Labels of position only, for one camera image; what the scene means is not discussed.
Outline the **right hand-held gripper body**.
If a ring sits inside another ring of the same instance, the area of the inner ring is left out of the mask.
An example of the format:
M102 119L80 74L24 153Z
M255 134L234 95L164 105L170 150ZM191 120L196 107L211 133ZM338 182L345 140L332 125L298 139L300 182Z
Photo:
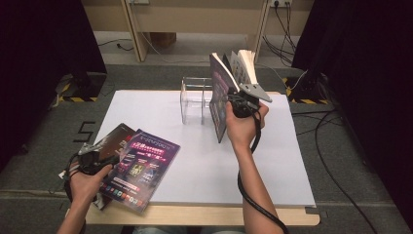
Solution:
M230 88L228 94L235 94L237 97L231 104L238 118L246 118L257 112L261 100L273 101L259 84L240 84L238 90Z

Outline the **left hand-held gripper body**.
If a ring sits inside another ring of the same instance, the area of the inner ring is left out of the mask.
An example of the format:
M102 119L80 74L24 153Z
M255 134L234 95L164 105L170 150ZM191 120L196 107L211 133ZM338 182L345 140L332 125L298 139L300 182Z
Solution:
M82 173L87 175L95 175L104 166L106 161L100 158L99 145L90 145L84 143L78 151L78 162Z

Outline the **purple book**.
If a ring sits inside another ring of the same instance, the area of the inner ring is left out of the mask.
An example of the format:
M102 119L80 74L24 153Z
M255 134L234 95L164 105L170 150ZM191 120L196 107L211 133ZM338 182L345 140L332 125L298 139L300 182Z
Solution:
M178 144L138 129L100 193L142 214L179 150Z
M221 142L226 130L226 102L228 95L237 93L240 88L236 82L229 61L220 58L217 53L209 55L212 97L209 111L215 128L218 142Z

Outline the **white book with colourful pictures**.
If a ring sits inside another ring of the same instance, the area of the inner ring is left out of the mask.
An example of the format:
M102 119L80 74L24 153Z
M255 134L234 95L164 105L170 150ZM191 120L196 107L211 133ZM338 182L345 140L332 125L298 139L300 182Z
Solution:
M238 84L257 84L254 58L255 53L249 50L239 50L231 54L231 70Z

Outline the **clear acrylic book rack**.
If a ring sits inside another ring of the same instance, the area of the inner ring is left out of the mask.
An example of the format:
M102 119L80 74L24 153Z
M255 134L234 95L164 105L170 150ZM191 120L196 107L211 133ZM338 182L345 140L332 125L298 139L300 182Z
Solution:
M181 121L184 125L205 124L210 118L209 103L212 97L211 79L183 77L180 91Z

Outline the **person's right hand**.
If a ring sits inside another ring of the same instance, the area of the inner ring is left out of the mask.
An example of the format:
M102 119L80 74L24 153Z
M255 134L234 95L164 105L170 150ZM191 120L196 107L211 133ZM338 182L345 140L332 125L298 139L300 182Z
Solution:
M226 103L227 135L234 149L250 148L257 130L265 127L265 117L268 112L269 107L260 102L259 109L253 116L238 118L234 114L232 103L230 101Z

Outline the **person's left hand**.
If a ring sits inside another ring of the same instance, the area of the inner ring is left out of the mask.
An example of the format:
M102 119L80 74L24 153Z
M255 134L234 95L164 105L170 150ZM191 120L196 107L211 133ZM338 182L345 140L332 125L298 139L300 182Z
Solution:
M70 175L72 203L75 206L88 206L99 190L100 184L113 169L112 165L104 166L95 175L86 175L75 171Z

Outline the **black stand base striped tape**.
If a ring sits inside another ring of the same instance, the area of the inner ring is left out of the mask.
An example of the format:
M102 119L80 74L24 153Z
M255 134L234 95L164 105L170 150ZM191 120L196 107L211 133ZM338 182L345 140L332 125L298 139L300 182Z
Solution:
M294 103L328 104L326 94L317 82L307 82L303 75L282 78L287 99Z
M105 73L88 73L85 79L75 79L71 75L66 76L61 80L63 87L58 94L58 100L71 102L97 101L106 77Z

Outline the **white table mat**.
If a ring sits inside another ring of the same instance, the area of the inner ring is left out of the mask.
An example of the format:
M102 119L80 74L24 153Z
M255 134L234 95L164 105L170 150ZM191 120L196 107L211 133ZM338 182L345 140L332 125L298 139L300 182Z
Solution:
M273 95L254 162L278 207L313 207L315 199L301 156L289 103ZM97 139L119 124L141 129L180 146L152 204L238 205L238 164L227 137L217 140L211 120L181 122L177 91L117 91Z

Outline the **beige wooden desk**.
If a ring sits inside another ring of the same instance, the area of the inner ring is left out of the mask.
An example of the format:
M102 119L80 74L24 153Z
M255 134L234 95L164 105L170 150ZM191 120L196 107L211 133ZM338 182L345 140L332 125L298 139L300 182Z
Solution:
M151 32L241 34L257 53L265 35L282 35L284 20L292 36L302 34L315 0L292 0L287 8L271 0L81 0L94 31L131 36L135 59L144 62Z

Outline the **wooden table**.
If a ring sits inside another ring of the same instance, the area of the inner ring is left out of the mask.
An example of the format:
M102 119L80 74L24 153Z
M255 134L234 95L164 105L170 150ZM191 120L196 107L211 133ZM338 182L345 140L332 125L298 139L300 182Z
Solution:
M288 226L316 226L317 214L306 214L306 207L278 207L277 213ZM113 225L237 225L243 224L242 202L225 204L152 204L139 214L119 202L110 203L104 210L91 207L89 224Z

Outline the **black curtain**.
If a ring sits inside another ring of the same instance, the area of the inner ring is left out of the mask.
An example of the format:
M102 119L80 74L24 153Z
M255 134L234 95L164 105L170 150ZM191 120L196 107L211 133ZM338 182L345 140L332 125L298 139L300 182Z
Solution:
M27 143L71 74L106 67L81 0L0 0L0 172Z
M413 0L314 0L293 64L327 76L413 229Z

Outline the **grey tape patch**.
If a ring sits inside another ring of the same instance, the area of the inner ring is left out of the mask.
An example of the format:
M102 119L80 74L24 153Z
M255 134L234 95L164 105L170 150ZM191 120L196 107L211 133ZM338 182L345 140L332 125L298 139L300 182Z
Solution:
M328 218L328 213L318 207L306 207L305 211L307 215L318 215L320 218Z

